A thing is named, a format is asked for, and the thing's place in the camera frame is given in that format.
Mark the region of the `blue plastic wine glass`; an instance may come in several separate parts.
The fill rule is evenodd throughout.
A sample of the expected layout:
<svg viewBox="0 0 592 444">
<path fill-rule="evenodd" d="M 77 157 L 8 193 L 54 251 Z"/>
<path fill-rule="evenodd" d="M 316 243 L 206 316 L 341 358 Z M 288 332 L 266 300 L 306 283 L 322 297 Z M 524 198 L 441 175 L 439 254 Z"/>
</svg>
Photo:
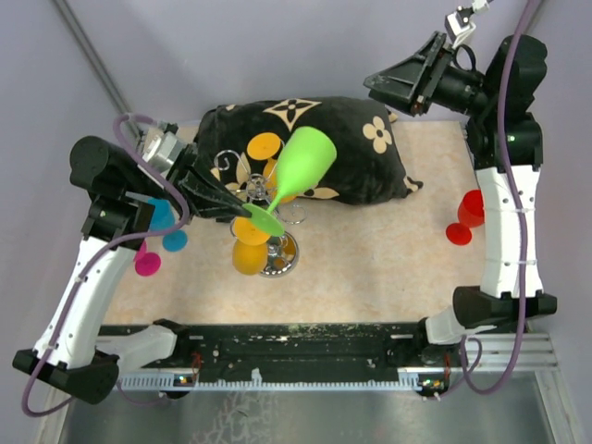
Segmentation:
<svg viewBox="0 0 592 444">
<path fill-rule="evenodd" d="M 166 200 L 149 199 L 148 203 L 154 207 L 150 230 L 159 231 L 172 228 L 176 224 L 170 203 Z M 163 248 L 170 253 L 180 252 L 186 247 L 188 236 L 182 229 L 176 230 L 162 237 Z"/>
</svg>

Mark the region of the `orange plastic wine glass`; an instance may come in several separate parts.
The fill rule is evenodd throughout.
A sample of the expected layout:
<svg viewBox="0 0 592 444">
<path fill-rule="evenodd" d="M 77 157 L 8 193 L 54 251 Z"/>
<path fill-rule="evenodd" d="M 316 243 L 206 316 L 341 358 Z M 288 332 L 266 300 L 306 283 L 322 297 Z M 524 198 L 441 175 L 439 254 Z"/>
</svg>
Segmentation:
<svg viewBox="0 0 592 444">
<path fill-rule="evenodd" d="M 243 275 L 259 274 L 267 264 L 267 242 L 271 236 L 257 228 L 247 217 L 236 217 L 231 227 L 236 239 L 232 249 L 232 265 Z"/>
<path fill-rule="evenodd" d="M 265 187 L 271 200 L 274 200 L 277 196 L 276 166 L 278 155 L 283 146 L 284 142 L 273 132 L 259 133 L 247 143 L 246 153 L 248 158 L 262 162 L 264 165 L 262 176 L 266 180 Z"/>
</svg>

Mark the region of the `magenta plastic wine glass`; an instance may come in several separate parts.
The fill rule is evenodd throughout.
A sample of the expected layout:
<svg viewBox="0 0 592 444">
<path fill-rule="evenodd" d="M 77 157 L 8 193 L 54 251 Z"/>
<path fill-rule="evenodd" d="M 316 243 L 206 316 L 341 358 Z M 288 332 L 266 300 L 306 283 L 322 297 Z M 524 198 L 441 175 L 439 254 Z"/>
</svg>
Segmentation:
<svg viewBox="0 0 592 444">
<path fill-rule="evenodd" d="M 134 270 L 141 277 L 153 276 L 161 267 L 162 260 L 158 253 L 148 250 L 147 241 L 144 240 L 140 250 L 136 253 L 134 260 Z"/>
</svg>

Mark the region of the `green plastic wine glass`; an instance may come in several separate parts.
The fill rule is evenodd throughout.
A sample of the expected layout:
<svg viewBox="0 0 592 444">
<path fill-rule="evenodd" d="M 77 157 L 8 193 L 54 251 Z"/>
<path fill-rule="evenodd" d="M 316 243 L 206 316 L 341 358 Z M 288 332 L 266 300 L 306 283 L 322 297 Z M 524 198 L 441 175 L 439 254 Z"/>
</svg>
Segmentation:
<svg viewBox="0 0 592 444">
<path fill-rule="evenodd" d="M 251 222 L 270 236 L 282 236 L 285 229 L 274 214 L 281 200 L 313 188 L 336 159 L 337 148 L 324 132 L 312 127 L 296 129 L 277 160 L 276 198 L 266 209 L 252 203 L 244 204 L 252 213 Z"/>
</svg>

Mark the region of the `red plastic wine glass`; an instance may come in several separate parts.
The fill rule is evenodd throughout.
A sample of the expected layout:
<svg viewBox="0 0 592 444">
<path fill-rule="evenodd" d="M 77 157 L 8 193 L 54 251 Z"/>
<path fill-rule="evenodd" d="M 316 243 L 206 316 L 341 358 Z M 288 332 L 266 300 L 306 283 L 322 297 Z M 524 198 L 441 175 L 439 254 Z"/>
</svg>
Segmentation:
<svg viewBox="0 0 592 444">
<path fill-rule="evenodd" d="M 457 210 L 457 221 L 445 230 L 447 239 L 454 245 L 464 246 L 473 238 L 472 229 L 485 223 L 485 209 L 482 192 L 479 189 L 467 192 Z"/>
</svg>

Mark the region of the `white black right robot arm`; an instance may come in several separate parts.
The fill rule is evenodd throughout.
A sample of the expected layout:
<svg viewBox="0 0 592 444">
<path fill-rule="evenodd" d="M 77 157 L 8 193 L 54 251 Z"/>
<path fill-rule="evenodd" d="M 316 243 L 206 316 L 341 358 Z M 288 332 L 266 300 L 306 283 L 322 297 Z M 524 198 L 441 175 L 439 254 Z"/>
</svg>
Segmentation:
<svg viewBox="0 0 592 444">
<path fill-rule="evenodd" d="M 463 69 L 442 32 L 417 52 L 364 79 L 369 96 L 408 116 L 432 104 L 469 117 L 466 142 L 485 200 L 485 268 L 481 282 L 458 287 L 452 304 L 418 324 L 414 358 L 435 365 L 446 345 L 464 335 L 557 311 L 556 297 L 543 290 L 537 267 L 535 209 L 543 164 L 542 129 L 529 112 L 547 74 L 548 50 L 523 35 L 515 53 L 510 37 L 484 73 Z"/>
</svg>

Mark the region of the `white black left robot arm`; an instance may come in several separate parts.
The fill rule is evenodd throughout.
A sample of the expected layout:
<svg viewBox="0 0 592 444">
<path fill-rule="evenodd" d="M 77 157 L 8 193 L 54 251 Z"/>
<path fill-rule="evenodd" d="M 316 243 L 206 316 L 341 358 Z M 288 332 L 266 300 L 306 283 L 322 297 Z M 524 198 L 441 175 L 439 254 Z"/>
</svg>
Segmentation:
<svg viewBox="0 0 592 444">
<path fill-rule="evenodd" d="M 163 166 L 155 153 L 141 155 L 97 136 L 85 136 L 72 147 L 69 180 L 89 193 L 91 205 L 55 314 L 35 345 L 13 359 L 13 367 L 31 383 L 42 381 L 72 400 L 97 404 L 127 373 L 159 360 L 180 367 L 191 359 L 188 328 L 166 319 L 120 338 L 110 350 L 96 346 L 106 310 L 143 241 L 168 233 L 150 228 L 155 207 L 135 194 L 171 203 L 180 227 L 195 216 L 252 214 L 214 177 L 194 144 L 167 134 L 164 147 Z"/>
</svg>

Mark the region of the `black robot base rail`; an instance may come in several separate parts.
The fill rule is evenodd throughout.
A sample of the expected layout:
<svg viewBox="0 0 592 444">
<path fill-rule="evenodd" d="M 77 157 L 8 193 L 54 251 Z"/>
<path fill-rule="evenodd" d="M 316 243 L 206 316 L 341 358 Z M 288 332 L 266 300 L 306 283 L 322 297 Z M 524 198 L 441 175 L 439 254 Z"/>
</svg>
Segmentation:
<svg viewBox="0 0 592 444">
<path fill-rule="evenodd" d="M 430 345 L 422 323 L 189 325 L 160 373 L 167 392 L 190 389 L 447 390 L 456 345 Z"/>
</svg>

